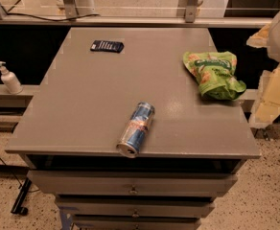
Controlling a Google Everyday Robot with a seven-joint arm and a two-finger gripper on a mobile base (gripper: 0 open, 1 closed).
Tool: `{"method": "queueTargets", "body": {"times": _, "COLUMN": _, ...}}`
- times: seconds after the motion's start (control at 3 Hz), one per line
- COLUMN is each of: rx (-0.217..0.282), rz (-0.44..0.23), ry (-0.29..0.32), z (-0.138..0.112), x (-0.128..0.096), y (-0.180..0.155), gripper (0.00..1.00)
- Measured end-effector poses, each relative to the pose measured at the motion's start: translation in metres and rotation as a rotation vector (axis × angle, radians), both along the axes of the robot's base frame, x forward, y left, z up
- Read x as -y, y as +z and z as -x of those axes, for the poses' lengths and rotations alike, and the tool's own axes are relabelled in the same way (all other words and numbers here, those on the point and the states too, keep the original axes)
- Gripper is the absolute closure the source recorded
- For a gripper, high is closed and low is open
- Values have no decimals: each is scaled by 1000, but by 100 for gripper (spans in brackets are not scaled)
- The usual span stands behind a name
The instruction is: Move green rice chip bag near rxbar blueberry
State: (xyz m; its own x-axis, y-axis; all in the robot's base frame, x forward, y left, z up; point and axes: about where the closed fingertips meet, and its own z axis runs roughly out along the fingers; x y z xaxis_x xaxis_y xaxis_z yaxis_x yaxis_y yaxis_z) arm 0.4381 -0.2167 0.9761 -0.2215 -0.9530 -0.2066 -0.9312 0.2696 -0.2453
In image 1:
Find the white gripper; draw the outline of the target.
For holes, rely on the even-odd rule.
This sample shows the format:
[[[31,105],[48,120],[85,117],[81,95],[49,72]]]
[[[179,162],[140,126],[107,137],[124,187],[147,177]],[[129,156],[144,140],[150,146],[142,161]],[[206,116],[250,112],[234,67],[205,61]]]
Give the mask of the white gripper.
[[[280,12],[252,35],[246,45],[253,48],[267,48],[268,56],[280,62]],[[256,100],[248,119],[250,127],[266,128],[280,115],[280,63],[272,71],[264,70],[259,80]]]

